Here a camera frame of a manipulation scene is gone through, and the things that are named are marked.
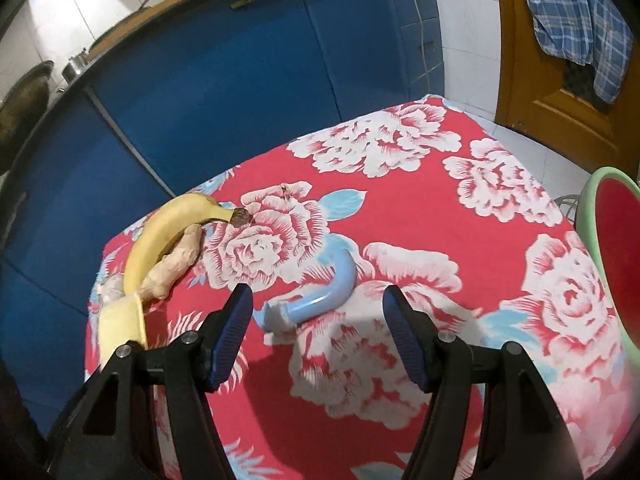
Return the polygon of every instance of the white tile floor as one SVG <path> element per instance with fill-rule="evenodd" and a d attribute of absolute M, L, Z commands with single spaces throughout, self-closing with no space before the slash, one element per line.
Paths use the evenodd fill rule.
<path fill-rule="evenodd" d="M 489 136 L 498 140 L 545 187 L 552 198 L 568 194 L 580 194 L 589 173 L 564 156 L 546 146 L 505 128 L 486 118 L 475 115 L 466 107 L 466 114 L 475 120 Z"/>

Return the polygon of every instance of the light blue hose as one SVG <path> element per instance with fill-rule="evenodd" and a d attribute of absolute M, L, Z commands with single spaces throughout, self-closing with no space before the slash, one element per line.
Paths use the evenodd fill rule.
<path fill-rule="evenodd" d="M 265 332 L 281 332 L 344 304 L 356 285 L 356 264 L 347 249 L 331 253 L 335 276 L 331 283 L 299 300 L 281 305 L 265 302 L 254 310 L 254 319 Z"/>

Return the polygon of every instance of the metal pot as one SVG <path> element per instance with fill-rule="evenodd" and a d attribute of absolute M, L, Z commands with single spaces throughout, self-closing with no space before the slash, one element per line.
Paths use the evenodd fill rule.
<path fill-rule="evenodd" d="M 78 77 L 86 67 L 86 49 L 84 48 L 80 54 L 69 58 L 69 62 L 62 69 L 62 77 L 67 83 L 71 83 Z"/>
<path fill-rule="evenodd" d="M 33 67 L 0 106 L 0 174 L 9 169 L 31 130 L 47 110 L 53 61 Z"/>

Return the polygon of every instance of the wooden door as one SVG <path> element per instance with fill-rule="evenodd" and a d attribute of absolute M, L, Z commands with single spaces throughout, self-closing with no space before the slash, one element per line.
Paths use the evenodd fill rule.
<path fill-rule="evenodd" d="M 567 89 L 568 62 L 540 49 L 526 0 L 500 0 L 500 20 L 496 122 L 562 153 L 587 171 L 614 166 L 635 178 L 640 160 L 638 46 L 619 97 L 612 105 L 594 106 L 593 100 Z"/>

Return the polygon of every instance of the banana peel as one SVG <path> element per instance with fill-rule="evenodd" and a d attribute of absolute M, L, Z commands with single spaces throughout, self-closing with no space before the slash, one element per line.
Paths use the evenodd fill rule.
<path fill-rule="evenodd" d="M 125 266 L 125 296 L 105 305 L 98 315 L 101 367 L 118 346 L 129 340 L 137 341 L 147 348 L 143 298 L 139 294 L 145 278 L 183 236 L 185 229 L 193 224 L 211 221 L 222 221 L 239 227 L 250 223 L 252 216 L 244 208 L 224 208 L 203 193 L 187 193 L 164 204 L 146 221 Z"/>
<path fill-rule="evenodd" d="M 98 346 L 100 368 L 104 368 L 111 355 L 127 341 L 137 341 L 147 348 L 145 315 L 137 294 L 106 304 L 98 315 Z"/>

